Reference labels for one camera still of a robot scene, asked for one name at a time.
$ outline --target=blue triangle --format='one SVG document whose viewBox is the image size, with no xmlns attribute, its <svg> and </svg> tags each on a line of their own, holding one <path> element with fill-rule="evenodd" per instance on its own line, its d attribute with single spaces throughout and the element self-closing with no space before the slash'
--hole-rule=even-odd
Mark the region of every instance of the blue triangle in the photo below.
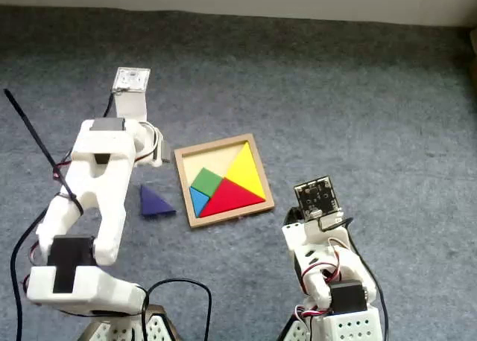
<svg viewBox="0 0 477 341">
<path fill-rule="evenodd" d="M 158 194 L 141 185 L 141 213 L 143 216 L 150 216 L 152 214 L 175 213 L 175 209 L 171 207 Z"/>
<path fill-rule="evenodd" d="M 193 187 L 191 187 L 191 197 L 192 204 L 194 205 L 195 216 L 199 218 L 202 209 L 205 207 L 207 202 L 209 202 L 209 197 L 202 192 L 197 191 Z"/>
</svg>

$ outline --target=white perforated base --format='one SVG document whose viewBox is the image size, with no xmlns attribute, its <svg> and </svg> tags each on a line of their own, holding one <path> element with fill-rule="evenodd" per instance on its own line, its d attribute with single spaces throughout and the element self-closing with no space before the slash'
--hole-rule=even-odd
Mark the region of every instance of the white perforated base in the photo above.
<svg viewBox="0 0 477 341">
<path fill-rule="evenodd" d="M 98 326 L 89 341 L 143 341 L 141 322 L 102 323 Z M 148 341 L 172 341 L 168 329 L 161 316 L 152 316 L 147 324 Z"/>
<path fill-rule="evenodd" d="M 382 341 L 379 312 L 375 307 L 359 313 L 345 313 L 323 318 L 325 340 Z"/>
<path fill-rule="evenodd" d="M 283 341 L 306 341 L 306 328 L 305 325 L 300 321 L 295 321 L 291 324 L 290 329 L 288 330 Z"/>
</svg>

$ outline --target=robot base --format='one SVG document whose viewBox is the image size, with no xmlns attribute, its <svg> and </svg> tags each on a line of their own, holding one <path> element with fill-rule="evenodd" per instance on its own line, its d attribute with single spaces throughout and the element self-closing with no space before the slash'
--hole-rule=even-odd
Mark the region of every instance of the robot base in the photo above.
<svg viewBox="0 0 477 341">
<path fill-rule="evenodd" d="M 162 306 L 149 305 L 146 320 L 148 341 L 181 341 Z M 141 319 L 117 318 L 91 322 L 78 341 L 144 341 Z"/>
</svg>

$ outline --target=red triangle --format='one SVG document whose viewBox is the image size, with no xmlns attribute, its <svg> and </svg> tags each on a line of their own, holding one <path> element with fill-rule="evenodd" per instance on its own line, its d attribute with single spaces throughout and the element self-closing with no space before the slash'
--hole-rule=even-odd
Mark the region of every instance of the red triangle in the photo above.
<svg viewBox="0 0 477 341">
<path fill-rule="evenodd" d="M 265 200 L 249 190 L 233 183 L 228 179 L 222 179 L 221 184 L 215 190 L 210 201 L 200 213 L 201 217 L 207 217 L 231 209 L 245 207 L 246 205 L 255 205 Z"/>
</svg>

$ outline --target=wooden frame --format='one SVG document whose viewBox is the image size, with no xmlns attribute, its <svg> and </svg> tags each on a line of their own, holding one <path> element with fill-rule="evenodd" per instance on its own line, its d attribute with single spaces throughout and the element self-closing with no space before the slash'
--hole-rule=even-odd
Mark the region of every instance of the wooden frame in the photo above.
<svg viewBox="0 0 477 341">
<path fill-rule="evenodd" d="M 248 205 L 233 209 L 231 211 L 217 213 L 212 216 L 197 218 L 194 213 L 194 206 L 192 205 L 192 198 L 189 192 L 186 169 L 184 168 L 184 158 L 198 153 L 206 153 L 209 151 L 229 147 L 235 144 L 244 144 L 246 142 L 248 142 L 250 145 L 250 150 L 252 151 L 252 157 L 256 165 L 256 170 L 259 174 L 260 183 L 262 184 L 262 188 L 265 193 L 265 201 L 255 205 Z M 183 147 L 181 149 L 175 150 L 174 154 L 176 158 L 177 169 L 179 171 L 180 184 L 182 187 L 184 200 L 186 202 L 187 217 L 189 218 L 189 224 L 192 228 L 206 226 L 246 214 L 266 211 L 268 209 L 272 209 L 275 206 L 274 199 L 271 195 L 270 186 L 268 185 L 267 177 L 265 175 L 265 170 L 263 169 L 262 160 L 260 159 L 259 151 L 256 148 L 255 139 L 253 138 L 252 134 L 244 134 L 240 136 L 234 136 L 232 138 L 223 138 L 221 140 L 207 142 L 205 144 Z"/>
</svg>

